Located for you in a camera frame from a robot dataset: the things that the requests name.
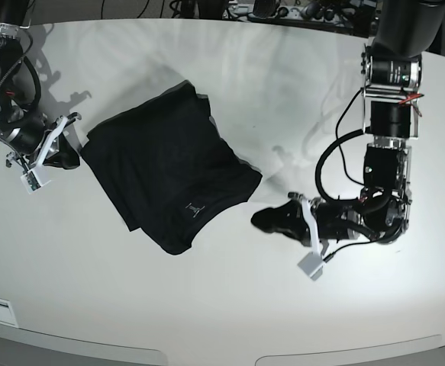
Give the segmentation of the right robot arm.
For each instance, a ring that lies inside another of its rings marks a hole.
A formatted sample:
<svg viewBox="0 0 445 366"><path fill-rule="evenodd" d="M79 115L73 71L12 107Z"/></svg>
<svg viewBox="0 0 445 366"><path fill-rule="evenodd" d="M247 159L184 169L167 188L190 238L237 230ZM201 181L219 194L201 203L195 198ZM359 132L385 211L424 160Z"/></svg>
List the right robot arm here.
<svg viewBox="0 0 445 366"><path fill-rule="evenodd" d="M39 110L40 78L27 56L32 46L21 44L33 7L33 1L0 1L0 142L11 149L8 161L25 171L35 165L41 150L45 166L76 169L78 153L64 133L53 136L58 122Z"/></svg>

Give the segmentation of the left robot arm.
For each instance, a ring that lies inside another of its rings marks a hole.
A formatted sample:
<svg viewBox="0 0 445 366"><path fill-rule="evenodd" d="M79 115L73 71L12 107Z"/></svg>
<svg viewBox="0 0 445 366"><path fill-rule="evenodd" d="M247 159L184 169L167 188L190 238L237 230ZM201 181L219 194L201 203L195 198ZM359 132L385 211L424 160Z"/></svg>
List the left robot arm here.
<svg viewBox="0 0 445 366"><path fill-rule="evenodd" d="M337 135L320 156L314 182L318 197L309 201L317 224L311 231L304 218L305 199L291 192L289 201L255 213L251 223L264 233L280 233L299 242L348 240L358 236L367 242L389 244L409 224L411 206L408 140L418 136L421 111L418 101L424 73L422 53L434 42L445 18L445 1L385 1L378 27L362 54L363 99L369 122L361 128ZM327 159L342 145L370 135L366 147L359 197L329 195L322 172Z"/></svg>

